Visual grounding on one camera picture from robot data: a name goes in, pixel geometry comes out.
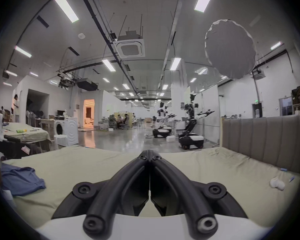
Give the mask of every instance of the washing machine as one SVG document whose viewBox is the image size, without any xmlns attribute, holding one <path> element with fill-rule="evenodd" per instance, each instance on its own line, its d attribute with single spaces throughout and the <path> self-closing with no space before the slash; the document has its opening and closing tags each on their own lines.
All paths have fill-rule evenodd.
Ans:
<svg viewBox="0 0 300 240">
<path fill-rule="evenodd" d="M 67 135 L 69 146 L 78 144 L 78 119 L 76 117 L 56 116 L 54 134 Z"/>
</svg>

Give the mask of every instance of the white sock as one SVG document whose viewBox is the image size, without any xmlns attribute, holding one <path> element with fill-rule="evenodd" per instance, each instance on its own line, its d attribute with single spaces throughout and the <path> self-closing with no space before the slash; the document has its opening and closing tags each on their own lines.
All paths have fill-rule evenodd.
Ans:
<svg viewBox="0 0 300 240">
<path fill-rule="evenodd" d="M 283 181 L 279 180 L 278 177 L 275 177 L 270 180 L 270 187 L 284 190 L 285 184 Z"/>
</svg>

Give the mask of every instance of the doorway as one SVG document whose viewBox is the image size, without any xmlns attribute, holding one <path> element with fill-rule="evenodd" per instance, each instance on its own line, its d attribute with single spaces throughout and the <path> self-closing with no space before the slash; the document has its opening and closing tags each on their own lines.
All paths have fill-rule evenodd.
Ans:
<svg viewBox="0 0 300 240">
<path fill-rule="evenodd" d="M 252 114 L 253 118 L 261 118 L 262 117 L 262 103 L 259 102 L 257 104 L 252 104 Z"/>
<path fill-rule="evenodd" d="M 83 102 L 83 126 L 94 127 L 94 99 L 85 99 Z"/>
</svg>

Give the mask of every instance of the white trash bin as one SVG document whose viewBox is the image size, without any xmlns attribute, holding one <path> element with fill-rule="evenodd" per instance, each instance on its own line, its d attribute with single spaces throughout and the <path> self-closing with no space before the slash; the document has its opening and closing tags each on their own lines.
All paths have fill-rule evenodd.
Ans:
<svg viewBox="0 0 300 240">
<path fill-rule="evenodd" d="M 53 139 L 54 139 L 54 149 L 55 150 L 59 149 L 59 145 L 63 146 L 63 147 L 69 146 L 67 135 L 56 134 L 56 135 L 53 136 Z"/>
</svg>

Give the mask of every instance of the beige bed sheet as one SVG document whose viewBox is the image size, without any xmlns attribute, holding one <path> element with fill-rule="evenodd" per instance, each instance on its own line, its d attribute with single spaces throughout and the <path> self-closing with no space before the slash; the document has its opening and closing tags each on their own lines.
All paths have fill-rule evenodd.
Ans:
<svg viewBox="0 0 300 240">
<path fill-rule="evenodd" d="M 19 214 L 37 228 L 50 220 L 62 200 L 79 182 L 99 182 L 111 178 L 139 153 L 121 153 L 82 146 L 5 161 L 14 166 L 30 166 L 43 178 L 46 189 L 14 198 Z M 280 171 L 226 148 L 209 148 L 182 153 L 161 154 L 190 180 L 224 184 L 242 206 L 248 218 L 260 226 L 273 226 L 282 216 L 297 190 L 298 174 Z M 269 186 L 278 176 L 286 187 L 283 191 Z M 141 216 L 158 216 L 151 202 Z"/>
<path fill-rule="evenodd" d="M 27 131 L 23 133 L 17 133 L 17 130 L 24 129 L 26 129 Z M 11 122 L 7 126 L 3 126 L 3 130 L 7 130 L 4 131 L 4 135 L 18 138 L 22 142 L 40 142 L 45 140 L 51 141 L 50 136 L 46 130 L 40 129 L 31 131 L 33 130 L 33 127 L 25 123 Z"/>
</svg>

